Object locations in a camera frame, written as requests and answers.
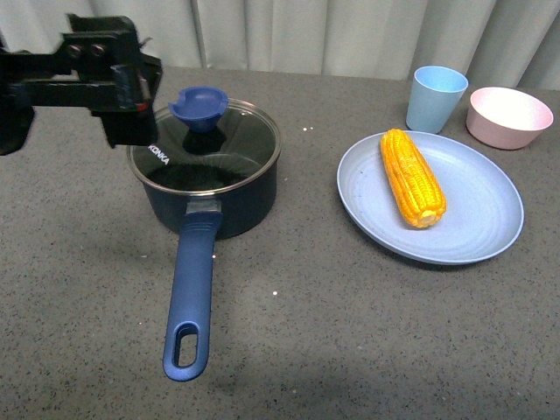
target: bowl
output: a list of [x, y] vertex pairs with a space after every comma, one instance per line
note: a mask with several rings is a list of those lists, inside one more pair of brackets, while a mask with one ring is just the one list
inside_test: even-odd
[[550, 108], [530, 94], [483, 87], [471, 95], [466, 127], [484, 144], [515, 150], [535, 140], [553, 121]]
[[212, 86], [188, 87], [178, 93], [178, 100], [169, 104], [169, 110], [191, 131], [212, 131], [228, 107], [225, 92]]

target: light blue cup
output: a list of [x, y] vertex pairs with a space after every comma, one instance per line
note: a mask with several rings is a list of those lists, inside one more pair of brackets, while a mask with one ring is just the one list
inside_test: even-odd
[[414, 72], [406, 125], [437, 134], [469, 86], [466, 77], [448, 67], [426, 66]]

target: pink bowl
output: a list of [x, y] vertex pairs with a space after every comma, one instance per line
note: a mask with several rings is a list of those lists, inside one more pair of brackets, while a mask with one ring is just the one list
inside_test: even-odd
[[549, 107], [518, 90], [483, 87], [471, 95], [466, 127], [482, 143], [498, 149], [520, 149], [554, 121]]

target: plate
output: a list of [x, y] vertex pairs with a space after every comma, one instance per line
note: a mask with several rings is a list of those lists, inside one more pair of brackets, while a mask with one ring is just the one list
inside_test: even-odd
[[379, 143], [360, 140], [340, 160], [339, 194], [355, 223], [382, 246], [424, 263], [459, 265], [509, 248], [523, 227], [523, 203], [514, 183], [490, 159], [443, 136], [406, 131], [433, 170], [447, 199], [434, 226], [408, 225], [395, 202]]

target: yellow corn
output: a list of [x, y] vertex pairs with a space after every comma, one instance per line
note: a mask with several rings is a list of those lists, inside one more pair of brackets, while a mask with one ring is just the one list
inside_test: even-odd
[[390, 129], [381, 138], [381, 155], [402, 217], [416, 228], [439, 221], [447, 209], [444, 193], [410, 136]]

